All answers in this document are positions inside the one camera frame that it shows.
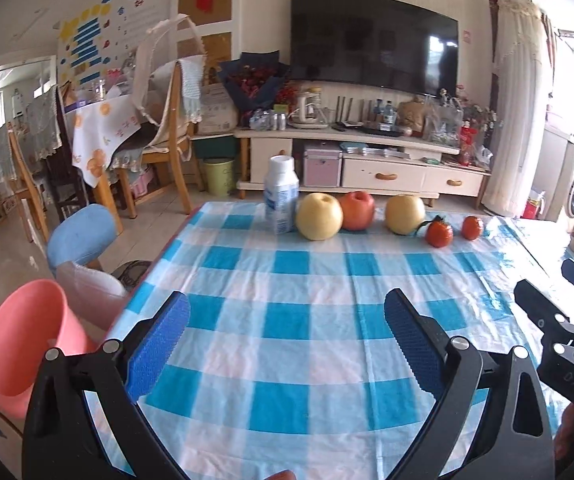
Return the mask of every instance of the apple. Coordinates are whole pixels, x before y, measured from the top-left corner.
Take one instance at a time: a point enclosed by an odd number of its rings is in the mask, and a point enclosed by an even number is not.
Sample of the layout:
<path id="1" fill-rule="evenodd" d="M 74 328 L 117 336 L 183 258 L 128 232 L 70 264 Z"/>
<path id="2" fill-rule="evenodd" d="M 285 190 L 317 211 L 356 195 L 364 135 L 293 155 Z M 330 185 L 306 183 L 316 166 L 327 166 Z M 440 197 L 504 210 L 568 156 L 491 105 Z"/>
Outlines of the apple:
<path id="1" fill-rule="evenodd" d="M 338 200 L 326 193 L 311 193 L 296 213 L 296 227 L 309 240 L 327 240 L 343 224 L 343 209 Z"/>
<path id="2" fill-rule="evenodd" d="M 343 229 L 348 231 L 363 231 L 373 221 L 376 206 L 373 197 L 366 191 L 352 191 L 340 197 L 340 207 L 343 208 Z"/>
<path id="3" fill-rule="evenodd" d="M 412 234 L 425 220 L 425 204 L 418 196 L 395 195 L 387 200 L 385 224 L 397 235 Z"/>

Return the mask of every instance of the wooden handle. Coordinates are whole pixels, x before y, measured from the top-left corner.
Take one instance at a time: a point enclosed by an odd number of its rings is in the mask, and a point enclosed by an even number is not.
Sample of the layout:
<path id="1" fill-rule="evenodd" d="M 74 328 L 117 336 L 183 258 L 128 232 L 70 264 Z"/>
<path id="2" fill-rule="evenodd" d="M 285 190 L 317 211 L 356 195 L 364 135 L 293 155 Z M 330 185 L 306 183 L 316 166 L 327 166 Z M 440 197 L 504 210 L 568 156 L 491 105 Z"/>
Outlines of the wooden handle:
<path id="1" fill-rule="evenodd" d="M 378 180 L 396 180 L 398 178 L 398 175 L 396 173 L 392 173 L 389 175 L 385 175 L 383 173 L 376 173 L 376 178 Z"/>

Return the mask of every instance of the bottle cap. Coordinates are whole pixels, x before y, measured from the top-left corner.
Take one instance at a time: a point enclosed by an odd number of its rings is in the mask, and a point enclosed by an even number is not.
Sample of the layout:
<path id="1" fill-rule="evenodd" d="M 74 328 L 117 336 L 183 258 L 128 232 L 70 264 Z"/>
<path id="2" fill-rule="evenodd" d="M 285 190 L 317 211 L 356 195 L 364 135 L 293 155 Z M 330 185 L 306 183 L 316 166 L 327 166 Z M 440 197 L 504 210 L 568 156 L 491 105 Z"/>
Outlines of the bottle cap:
<path id="1" fill-rule="evenodd" d="M 293 171 L 293 157 L 289 155 L 274 155 L 269 159 L 269 170 L 272 173 Z"/>

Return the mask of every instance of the flower bouquet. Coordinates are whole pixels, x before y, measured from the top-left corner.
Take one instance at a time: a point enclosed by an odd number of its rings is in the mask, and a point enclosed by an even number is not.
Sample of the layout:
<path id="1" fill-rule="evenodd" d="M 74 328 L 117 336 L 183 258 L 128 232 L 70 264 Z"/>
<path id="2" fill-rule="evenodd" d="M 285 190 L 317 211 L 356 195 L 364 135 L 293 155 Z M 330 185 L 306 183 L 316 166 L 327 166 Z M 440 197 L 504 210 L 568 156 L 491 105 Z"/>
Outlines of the flower bouquet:
<path id="1" fill-rule="evenodd" d="M 240 59 L 219 63 L 218 78 L 242 114 L 272 107 L 289 71 L 289 65 L 278 61 L 279 54 L 243 52 Z"/>

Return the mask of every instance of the television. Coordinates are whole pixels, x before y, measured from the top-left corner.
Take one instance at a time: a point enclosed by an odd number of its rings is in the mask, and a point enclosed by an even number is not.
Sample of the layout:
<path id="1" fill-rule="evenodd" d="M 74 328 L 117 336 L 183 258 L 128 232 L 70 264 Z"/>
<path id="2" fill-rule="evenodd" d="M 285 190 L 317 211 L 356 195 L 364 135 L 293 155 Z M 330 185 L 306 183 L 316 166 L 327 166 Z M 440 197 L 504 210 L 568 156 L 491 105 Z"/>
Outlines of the television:
<path id="1" fill-rule="evenodd" d="M 456 95 L 458 22 L 396 0 L 291 0 L 291 78 Z"/>

